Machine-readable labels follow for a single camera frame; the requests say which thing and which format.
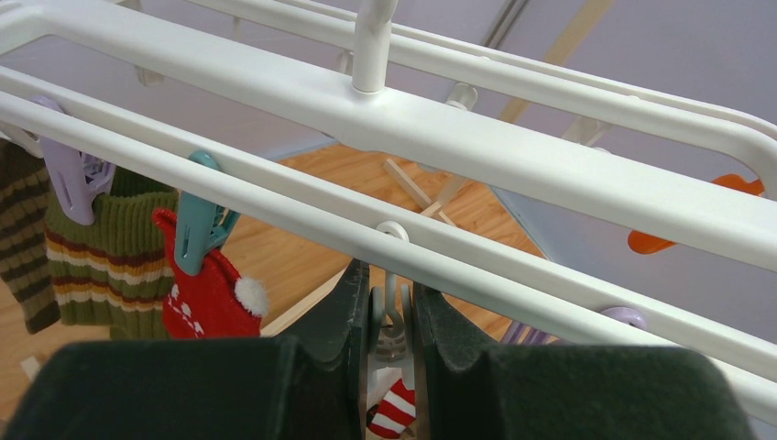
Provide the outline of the red christmas sock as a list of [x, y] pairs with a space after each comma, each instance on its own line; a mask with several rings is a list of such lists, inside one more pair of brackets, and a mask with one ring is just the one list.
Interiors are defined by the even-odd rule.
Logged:
[[161, 320], [172, 338], [259, 337], [269, 300], [263, 284], [241, 275], [219, 250], [209, 251], [196, 275], [175, 262], [177, 216], [158, 208], [151, 215], [164, 237], [173, 285], [162, 303]]

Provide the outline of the teal hanger clip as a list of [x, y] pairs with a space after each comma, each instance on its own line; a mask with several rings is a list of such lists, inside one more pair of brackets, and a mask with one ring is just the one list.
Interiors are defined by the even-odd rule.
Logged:
[[187, 275], [198, 275], [205, 257], [224, 246], [239, 218], [240, 213], [234, 210], [182, 192], [173, 251], [177, 266]]

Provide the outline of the white plastic clip hanger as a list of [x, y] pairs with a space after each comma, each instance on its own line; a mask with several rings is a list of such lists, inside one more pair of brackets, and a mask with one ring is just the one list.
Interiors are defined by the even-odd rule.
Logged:
[[[60, 37], [355, 149], [776, 268], [771, 123], [393, 26], [389, 7], [376, 1], [354, 21], [276, 1], [212, 1], [210, 8], [350, 49], [353, 72], [219, 38], [116, 1], [4, 1], [1, 50]], [[728, 155], [761, 178], [766, 196], [389, 89], [388, 61]], [[692, 348], [726, 375], [748, 414], [776, 421], [776, 346], [758, 337], [9, 69], [1, 71], [1, 118], [570, 342]]]

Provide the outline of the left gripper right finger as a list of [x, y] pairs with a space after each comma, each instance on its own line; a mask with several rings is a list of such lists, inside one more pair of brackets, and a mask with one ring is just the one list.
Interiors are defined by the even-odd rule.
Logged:
[[722, 373], [668, 346], [506, 345], [414, 284], [428, 439], [751, 439]]

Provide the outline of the white hanger clip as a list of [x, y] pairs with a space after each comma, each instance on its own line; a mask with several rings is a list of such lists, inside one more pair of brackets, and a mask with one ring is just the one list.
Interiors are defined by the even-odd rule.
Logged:
[[1, 122], [1, 133], [3, 137], [24, 149], [29, 155], [38, 159], [43, 158], [42, 148], [34, 133], [4, 121]]
[[382, 286], [370, 290], [371, 329], [375, 336], [370, 344], [371, 369], [399, 369], [406, 390], [415, 390], [415, 367], [412, 349], [412, 321], [405, 320], [405, 313], [412, 316], [411, 288], [400, 283], [399, 276], [384, 269]]

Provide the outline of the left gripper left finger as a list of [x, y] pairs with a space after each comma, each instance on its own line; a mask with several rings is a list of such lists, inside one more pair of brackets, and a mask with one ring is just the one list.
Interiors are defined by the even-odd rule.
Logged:
[[272, 337], [93, 341], [44, 365], [7, 439], [360, 439], [369, 266]]

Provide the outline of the brown striped sock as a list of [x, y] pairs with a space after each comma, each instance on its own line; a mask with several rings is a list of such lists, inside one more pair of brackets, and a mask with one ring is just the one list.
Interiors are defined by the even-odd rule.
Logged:
[[1, 142], [1, 279], [30, 334], [60, 320], [44, 232], [49, 175], [42, 159]]

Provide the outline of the olive green striped sock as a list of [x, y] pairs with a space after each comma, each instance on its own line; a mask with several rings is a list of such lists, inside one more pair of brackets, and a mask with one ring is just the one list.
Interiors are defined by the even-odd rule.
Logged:
[[178, 190], [124, 169], [94, 199], [91, 225], [75, 223], [49, 197], [48, 267], [64, 325], [106, 327], [113, 339], [168, 338], [162, 303], [174, 278], [152, 215], [178, 201]]

